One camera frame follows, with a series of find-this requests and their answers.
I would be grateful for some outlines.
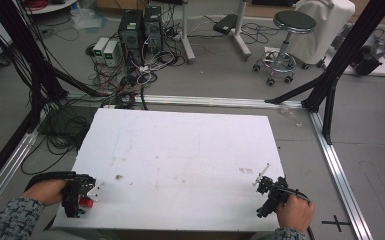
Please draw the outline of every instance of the human hand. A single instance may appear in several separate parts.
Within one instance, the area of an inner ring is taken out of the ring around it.
[[[314,202],[290,194],[288,201],[285,204],[279,204],[276,208],[279,226],[305,232],[313,219],[314,209]]]
[[[62,190],[66,184],[62,179],[51,179],[36,183],[21,195],[51,206],[62,201]]]

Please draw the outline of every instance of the white box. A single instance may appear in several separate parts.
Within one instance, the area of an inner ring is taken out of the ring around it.
[[[53,227],[92,239],[96,229],[257,232],[267,200],[259,173],[284,176],[265,116],[99,109],[73,171],[104,182],[80,218],[60,208]]]
[[[101,37],[96,45],[93,47],[93,55],[95,56],[95,62],[105,64],[104,50],[107,46],[107,37]]]
[[[108,67],[116,67],[121,61],[120,47],[117,40],[110,40],[104,50],[105,63]]]

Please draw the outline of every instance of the white machine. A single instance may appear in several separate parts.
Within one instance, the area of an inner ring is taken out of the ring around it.
[[[107,37],[101,37],[99,41],[96,43],[95,47],[93,47],[93,55],[95,56],[95,62],[105,64],[104,50],[107,46],[107,43],[110,39]]]
[[[314,18],[317,26],[310,34],[292,35],[288,52],[305,64],[316,64],[354,14],[355,5],[349,0],[301,0],[296,4],[296,11]]]
[[[108,67],[116,67],[121,61],[121,51],[117,40],[110,40],[104,50],[105,63]]]

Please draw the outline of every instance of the metal stand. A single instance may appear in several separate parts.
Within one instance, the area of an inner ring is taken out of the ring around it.
[[[245,61],[247,61],[248,57],[251,56],[251,51],[249,51],[248,46],[245,44],[240,34],[241,34],[241,27],[242,27],[242,22],[245,15],[245,8],[246,8],[247,2],[248,0],[240,0],[236,27],[235,29],[231,30],[231,32],[233,33],[233,38],[235,39],[236,43],[239,45],[239,47],[242,50],[242,53],[245,57]]]
[[[58,101],[67,96],[68,92],[62,88],[57,77],[91,96],[102,96],[102,94],[99,94],[84,83],[54,68],[49,61],[45,59],[31,31],[27,28],[26,21],[20,16],[19,9],[14,5],[13,1],[0,1],[0,22],[22,54],[24,61],[28,63],[28,69],[18,67],[17,61],[20,59],[16,59],[13,50],[9,48],[1,38],[0,47],[13,63],[21,80],[31,89],[31,111],[0,152],[1,171],[2,167],[4,165],[6,166],[9,156],[15,151],[23,135],[26,132],[32,133],[35,131],[40,121],[40,113],[44,104]],[[11,167],[8,168],[18,169],[18,166],[9,166]]]
[[[267,103],[280,104],[313,88],[310,96],[302,102],[304,108],[310,112],[318,112],[320,104],[326,98],[325,114],[323,120],[323,136],[328,144],[332,144],[330,133],[332,126],[333,105],[335,101],[336,84],[354,56],[376,29],[385,16],[385,0],[370,1],[344,43],[333,57],[326,70],[316,79],[302,85],[282,96],[266,100]]]
[[[242,26],[242,21],[244,19],[247,2],[248,0],[240,0],[236,27],[231,30],[233,34],[233,38],[238,43],[239,47],[242,50],[242,53],[244,54],[245,61],[248,60],[249,56],[251,56],[251,51],[248,49],[248,46],[245,44],[240,33],[241,33],[241,26]],[[191,44],[189,43],[189,39],[188,39],[188,0],[183,0],[182,7],[183,7],[183,25],[182,25],[182,32],[180,32],[180,37],[182,39],[183,48],[185,49],[186,56],[188,58],[187,62],[191,64],[195,61],[195,54],[193,53]]]
[[[188,39],[188,0],[183,0],[182,2],[183,9],[183,25],[182,31],[180,32],[180,37],[182,39],[183,48],[185,49],[186,56],[188,58],[188,64],[191,64],[195,61],[195,54],[193,53],[191,44]]]

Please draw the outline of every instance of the patterned sleeve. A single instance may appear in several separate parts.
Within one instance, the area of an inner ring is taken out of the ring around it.
[[[29,198],[13,198],[0,212],[0,239],[27,239],[45,206]]]
[[[275,240],[305,240],[305,234],[292,228],[278,228],[274,233]]]

